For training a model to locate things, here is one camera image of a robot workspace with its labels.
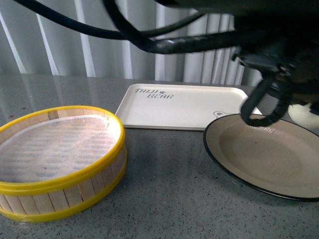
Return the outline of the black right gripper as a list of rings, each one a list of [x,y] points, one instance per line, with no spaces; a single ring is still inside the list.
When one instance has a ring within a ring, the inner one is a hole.
[[[319,2],[317,0],[177,0],[177,7],[234,16],[235,29],[269,30],[269,41],[284,44],[278,54],[291,61],[294,101],[319,101]]]

